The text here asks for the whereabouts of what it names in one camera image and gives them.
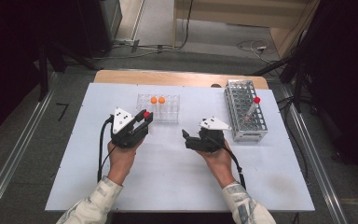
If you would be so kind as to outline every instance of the sleeve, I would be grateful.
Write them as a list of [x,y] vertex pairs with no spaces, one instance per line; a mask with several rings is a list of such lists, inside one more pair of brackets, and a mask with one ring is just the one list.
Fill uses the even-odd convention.
[[269,211],[262,204],[252,199],[245,188],[237,181],[229,184],[222,191],[235,223],[275,223]]
[[122,189],[122,186],[104,176],[91,195],[69,208],[57,224],[105,223],[107,214]]

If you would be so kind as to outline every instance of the white tabletop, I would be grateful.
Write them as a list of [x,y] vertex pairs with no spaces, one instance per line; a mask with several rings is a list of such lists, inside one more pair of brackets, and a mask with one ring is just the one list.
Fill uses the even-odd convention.
[[[223,88],[91,83],[62,158],[46,210],[67,210],[94,190],[103,122],[117,106],[135,114],[138,93],[180,95],[179,123],[150,124],[131,173],[112,210],[137,212],[228,211],[221,189],[201,156],[185,147],[182,129],[198,136],[212,116],[229,123]],[[272,91],[256,90],[268,127],[259,143],[235,143],[224,131],[243,168],[247,190],[270,211],[313,211],[310,193],[284,128]],[[107,127],[105,147],[110,141]],[[109,164],[103,168],[106,175]],[[239,180],[233,163],[233,174]]]

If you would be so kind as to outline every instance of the red object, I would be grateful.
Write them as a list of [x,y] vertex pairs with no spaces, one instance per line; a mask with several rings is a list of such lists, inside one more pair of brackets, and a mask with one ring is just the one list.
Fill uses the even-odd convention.
[[256,104],[258,104],[258,103],[260,103],[260,100],[261,100],[260,97],[256,96],[255,99],[254,99],[254,102]]
[[149,117],[149,114],[150,114],[150,113],[149,113],[149,112],[147,112],[147,111],[146,111],[146,112],[144,112],[144,119],[145,119],[145,118],[147,118],[147,117]]

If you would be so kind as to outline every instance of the test tube rack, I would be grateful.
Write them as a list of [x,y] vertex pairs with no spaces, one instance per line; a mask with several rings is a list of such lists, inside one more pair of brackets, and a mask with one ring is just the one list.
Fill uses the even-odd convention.
[[[152,103],[151,99],[155,97],[156,102]],[[153,112],[153,122],[178,122],[180,108],[180,95],[169,94],[138,94],[136,110],[146,109]]]
[[259,142],[268,132],[260,105],[257,105],[250,119],[244,119],[256,97],[253,81],[229,79],[225,96],[234,141]]

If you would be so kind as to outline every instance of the wooden edge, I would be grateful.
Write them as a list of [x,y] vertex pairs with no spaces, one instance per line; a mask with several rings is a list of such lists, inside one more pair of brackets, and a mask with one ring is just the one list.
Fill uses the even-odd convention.
[[263,77],[143,70],[101,70],[97,72],[94,82],[193,87],[211,87],[213,84],[218,84],[225,87],[229,79],[252,80],[256,89],[269,89]]

